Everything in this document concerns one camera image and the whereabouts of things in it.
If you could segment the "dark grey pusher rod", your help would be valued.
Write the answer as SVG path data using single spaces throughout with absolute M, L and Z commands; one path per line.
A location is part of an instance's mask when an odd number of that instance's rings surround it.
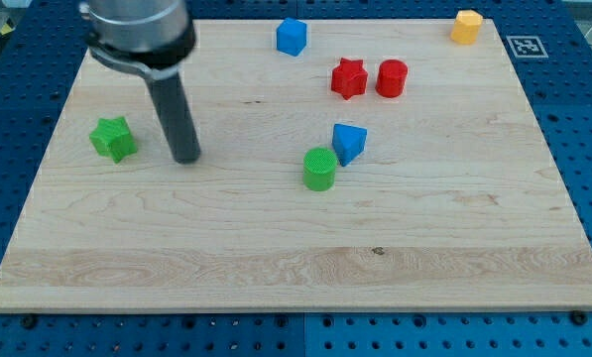
M 148 78 L 146 85 L 173 159 L 179 164 L 194 163 L 201 150 L 178 72 L 164 78 Z

